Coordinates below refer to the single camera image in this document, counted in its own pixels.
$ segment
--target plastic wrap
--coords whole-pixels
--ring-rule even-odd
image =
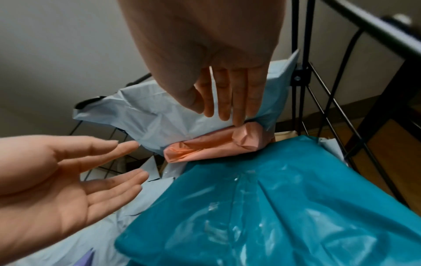
[[[255,118],[249,119],[267,131],[273,128],[284,108],[297,59],[298,51],[288,60],[273,61],[269,65],[261,108]],[[212,90],[215,114],[218,114],[214,80]],[[156,81],[120,89],[82,110],[74,110],[73,118],[123,129],[146,149],[161,155],[172,143],[232,126],[231,119],[221,121],[218,115],[205,117],[182,107]]]
[[[189,162],[115,247],[131,266],[418,266],[421,218],[300,136]]]

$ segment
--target purple package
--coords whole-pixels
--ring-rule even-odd
[[[95,251],[91,248],[83,257],[81,257],[73,266],[91,266],[93,261],[93,255]]]

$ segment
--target wooden floor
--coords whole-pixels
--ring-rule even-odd
[[[334,126],[339,138],[346,143],[352,135],[345,125]],[[329,129],[321,134],[333,138]],[[388,121],[369,141],[368,147],[403,194],[411,209],[421,216],[421,142],[406,132],[395,121]],[[365,151],[361,150],[353,160],[362,176],[391,194]]]

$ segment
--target hand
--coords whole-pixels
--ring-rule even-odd
[[[257,114],[285,0],[119,0],[158,84],[181,105],[233,124]]]
[[[0,265],[52,245],[132,201],[148,173],[80,181],[138,148],[93,137],[0,139]]]

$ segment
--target pink package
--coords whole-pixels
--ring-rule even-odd
[[[257,122],[248,122],[241,127],[223,128],[200,137],[176,142],[164,150],[169,163],[189,162],[210,158],[234,156],[264,148],[273,139]]]

